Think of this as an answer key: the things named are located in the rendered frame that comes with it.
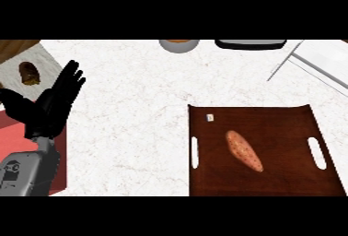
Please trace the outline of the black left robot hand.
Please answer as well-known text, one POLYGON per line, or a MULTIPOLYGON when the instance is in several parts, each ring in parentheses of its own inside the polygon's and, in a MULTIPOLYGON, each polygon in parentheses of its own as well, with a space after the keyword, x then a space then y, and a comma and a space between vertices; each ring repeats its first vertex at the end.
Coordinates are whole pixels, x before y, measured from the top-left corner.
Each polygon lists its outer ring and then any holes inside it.
POLYGON ((25 138, 49 137, 53 139, 66 124, 72 103, 77 99, 85 78, 78 70, 78 62, 71 60, 63 67, 51 88, 38 99, 31 101, 18 92, 0 88, 0 101, 7 116, 25 124, 25 138))

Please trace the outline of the dark brown wooden tray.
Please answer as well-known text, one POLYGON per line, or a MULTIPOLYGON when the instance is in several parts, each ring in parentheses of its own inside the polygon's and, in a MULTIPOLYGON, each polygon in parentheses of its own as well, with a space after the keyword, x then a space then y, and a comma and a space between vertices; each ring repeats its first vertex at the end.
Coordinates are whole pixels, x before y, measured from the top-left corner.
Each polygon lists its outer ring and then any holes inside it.
POLYGON ((189 108, 189 194, 218 196, 343 196, 336 168, 311 107, 189 108), (206 121, 214 114, 214 122, 206 121), (254 171, 233 156, 225 133, 249 142, 264 166, 254 171))

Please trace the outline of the brown bread piece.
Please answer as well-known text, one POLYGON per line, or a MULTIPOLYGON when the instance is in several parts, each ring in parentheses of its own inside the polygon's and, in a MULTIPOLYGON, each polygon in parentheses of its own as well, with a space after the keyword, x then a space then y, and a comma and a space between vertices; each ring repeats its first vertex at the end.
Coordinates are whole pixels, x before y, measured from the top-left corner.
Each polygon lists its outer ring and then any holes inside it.
POLYGON ((32 86, 40 84, 40 72, 31 62, 22 62, 19 64, 19 74, 22 77, 22 83, 25 85, 32 86))

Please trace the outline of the red placemat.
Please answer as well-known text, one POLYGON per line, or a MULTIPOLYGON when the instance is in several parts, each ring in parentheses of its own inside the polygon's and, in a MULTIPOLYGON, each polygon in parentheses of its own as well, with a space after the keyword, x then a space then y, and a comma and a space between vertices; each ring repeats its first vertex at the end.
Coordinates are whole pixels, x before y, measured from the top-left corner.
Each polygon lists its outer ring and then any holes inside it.
MULTIPOLYGON (((60 192, 66 188, 66 129, 54 138, 56 150, 60 153, 60 165, 51 183, 49 194, 60 192)), ((25 125, 7 117, 0 111, 0 161, 12 152, 34 151, 37 144, 25 139, 25 125)))

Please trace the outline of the brown wooden board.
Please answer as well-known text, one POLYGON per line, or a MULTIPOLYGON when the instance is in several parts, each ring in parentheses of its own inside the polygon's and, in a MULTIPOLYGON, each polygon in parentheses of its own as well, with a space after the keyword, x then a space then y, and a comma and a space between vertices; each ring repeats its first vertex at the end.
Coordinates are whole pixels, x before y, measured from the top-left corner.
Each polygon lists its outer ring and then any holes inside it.
POLYGON ((38 40, 0 40, 0 64, 32 47, 38 40))

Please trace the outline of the grey bowl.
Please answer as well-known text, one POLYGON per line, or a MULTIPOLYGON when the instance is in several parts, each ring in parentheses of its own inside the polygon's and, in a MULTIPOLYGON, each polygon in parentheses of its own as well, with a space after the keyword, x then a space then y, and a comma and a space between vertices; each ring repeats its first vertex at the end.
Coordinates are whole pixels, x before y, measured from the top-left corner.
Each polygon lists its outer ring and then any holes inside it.
POLYGON ((159 40, 159 44, 162 48, 171 53, 187 53, 197 47, 199 40, 189 40, 189 41, 159 40))

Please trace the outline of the orange sweet potato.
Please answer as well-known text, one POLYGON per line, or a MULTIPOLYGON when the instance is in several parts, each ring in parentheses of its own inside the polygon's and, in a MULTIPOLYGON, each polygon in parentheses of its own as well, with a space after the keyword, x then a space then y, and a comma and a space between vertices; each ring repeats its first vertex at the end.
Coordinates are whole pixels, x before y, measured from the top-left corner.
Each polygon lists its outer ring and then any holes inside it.
POLYGON ((261 159, 258 158, 252 146, 243 136, 236 131, 225 133, 225 140, 230 152, 236 159, 258 172, 264 171, 261 159))

